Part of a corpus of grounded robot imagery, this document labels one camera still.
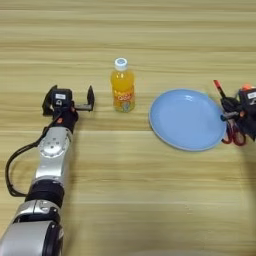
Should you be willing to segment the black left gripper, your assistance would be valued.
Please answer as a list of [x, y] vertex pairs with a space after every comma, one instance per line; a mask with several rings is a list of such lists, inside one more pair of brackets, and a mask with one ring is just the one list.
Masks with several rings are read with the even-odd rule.
[[[53, 114], [52, 110], [52, 92], [57, 88], [54, 85], [46, 94], [42, 109], [44, 116], [51, 116]], [[78, 121], [79, 111], [93, 111], [95, 103], [95, 95], [92, 86], [90, 85], [87, 92], [87, 103], [81, 105], [74, 105], [71, 107], [62, 107], [54, 110], [54, 126], [67, 128], [70, 132], [74, 131], [75, 124]]]

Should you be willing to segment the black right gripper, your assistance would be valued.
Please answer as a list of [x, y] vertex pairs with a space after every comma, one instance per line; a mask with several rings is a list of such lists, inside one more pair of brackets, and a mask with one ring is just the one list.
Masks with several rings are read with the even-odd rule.
[[221, 120], [227, 124], [226, 134], [227, 140], [243, 140], [249, 136], [252, 140], [256, 140], [256, 117], [249, 115], [242, 110], [240, 101], [234, 98], [234, 107], [229, 97], [221, 99], [223, 114]]

